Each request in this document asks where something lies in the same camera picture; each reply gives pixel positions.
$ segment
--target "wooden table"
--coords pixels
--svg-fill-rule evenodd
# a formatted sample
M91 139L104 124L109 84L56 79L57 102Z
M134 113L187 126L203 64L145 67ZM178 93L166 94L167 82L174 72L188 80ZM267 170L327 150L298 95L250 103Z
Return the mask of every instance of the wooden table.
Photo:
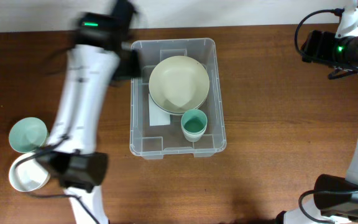
M335 31L337 25L307 25ZM230 223L274 218L297 207L320 174L344 177L358 134L358 77L329 81L330 68L301 62L295 26L150 29L141 40L215 40L227 148L210 158L191 154L146 161L129 150L130 83L110 88L98 129L98 151L109 154L104 209L112 223ZM35 116L52 127L69 32L0 34L0 223L74 223L66 199L39 200L14 190L9 166L12 125ZM60 193L50 181L43 194Z

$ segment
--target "green indicator light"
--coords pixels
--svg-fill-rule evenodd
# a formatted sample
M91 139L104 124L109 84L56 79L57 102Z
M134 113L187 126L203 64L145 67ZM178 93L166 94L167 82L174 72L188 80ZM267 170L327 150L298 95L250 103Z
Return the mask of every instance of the green indicator light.
M84 22L84 26L98 26L99 24L94 22Z

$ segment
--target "teal cup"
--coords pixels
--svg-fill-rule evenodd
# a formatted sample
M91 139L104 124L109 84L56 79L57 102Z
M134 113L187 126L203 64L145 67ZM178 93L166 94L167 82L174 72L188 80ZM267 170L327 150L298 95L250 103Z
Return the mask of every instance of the teal cup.
M38 118L24 118L12 127L9 144L17 152L28 153L43 146L47 138L48 130L44 122Z
M201 110L188 110L181 117L181 129L190 142L200 140L206 131L208 119Z

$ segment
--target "white background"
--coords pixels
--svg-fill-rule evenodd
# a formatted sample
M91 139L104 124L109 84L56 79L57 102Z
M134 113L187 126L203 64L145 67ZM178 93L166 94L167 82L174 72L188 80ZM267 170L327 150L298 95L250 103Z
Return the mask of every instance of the white background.
M142 28L297 24L310 12L352 0L133 0ZM0 0L0 32L69 30L80 12L106 13L115 0ZM338 22L330 14L308 23Z

